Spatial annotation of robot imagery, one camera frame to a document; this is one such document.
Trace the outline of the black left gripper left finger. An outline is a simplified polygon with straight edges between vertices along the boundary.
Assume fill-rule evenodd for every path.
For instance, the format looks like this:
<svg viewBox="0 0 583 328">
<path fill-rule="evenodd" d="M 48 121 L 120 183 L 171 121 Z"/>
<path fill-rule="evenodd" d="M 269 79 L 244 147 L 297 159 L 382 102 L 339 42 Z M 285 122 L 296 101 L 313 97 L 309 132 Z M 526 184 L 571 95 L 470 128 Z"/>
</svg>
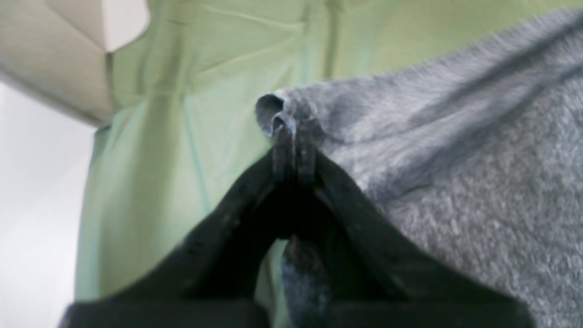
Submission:
<svg viewBox="0 0 583 328">
<path fill-rule="evenodd" d="M 283 223 L 264 207 L 293 179 L 293 134 L 246 170 L 216 209 L 156 268 L 111 297 L 76 302 L 61 328 L 268 328 L 253 299 L 264 254 Z"/>
</svg>

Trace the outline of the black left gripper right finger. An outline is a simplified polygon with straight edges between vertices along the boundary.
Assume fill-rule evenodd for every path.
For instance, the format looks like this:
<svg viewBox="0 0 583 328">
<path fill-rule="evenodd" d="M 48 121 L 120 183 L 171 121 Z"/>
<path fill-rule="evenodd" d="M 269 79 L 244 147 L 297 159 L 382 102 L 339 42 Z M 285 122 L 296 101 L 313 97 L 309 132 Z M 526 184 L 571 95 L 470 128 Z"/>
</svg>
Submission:
<svg viewBox="0 0 583 328">
<path fill-rule="evenodd" d="M 532 328 L 527 306 L 441 263 L 348 174 L 291 142 L 291 317 L 302 328 Z"/>
</svg>

